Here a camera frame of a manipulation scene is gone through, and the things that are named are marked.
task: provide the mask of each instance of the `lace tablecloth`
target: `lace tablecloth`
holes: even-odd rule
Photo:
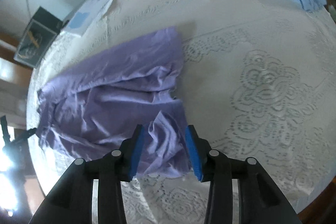
[[[301,211],[336,173],[336,35],[324,9],[307,13],[291,0],[114,0],[84,37],[60,35],[34,70],[28,128],[39,123],[36,91],[60,71],[171,25],[184,40],[174,95],[188,123],[229,157],[256,157]],[[48,193],[73,159],[41,149],[37,137],[29,146]],[[203,223],[208,189],[193,174],[124,183],[128,223]],[[237,192],[235,183],[234,223]],[[96,194],[93,207],[96,212]]]

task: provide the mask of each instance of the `round table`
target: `round table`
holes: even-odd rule
[[[28,128],[39,123],[37,91],[59,72],[172,25],[185,58],[174,95],[188,123],[227,156],[257,158],[301,211],[336,174],[336,28],[325,9],[308,13],[292,0],[114,0],[83,37],[60,35],[34,70]],[[40,148],[36,136],[29,147],[47,194],[74,159]],[[122,187],[128,223],[204,221],[209,184],[192,173],[174,180],[152,175]]]

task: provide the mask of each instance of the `purple garment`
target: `purple garment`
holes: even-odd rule
[[[138,175],[190,170],[180,100],[169,94],[183,66],[174,27],[122,43],[63,71],[38,91],[41,146],[101,158],[145,126]]]

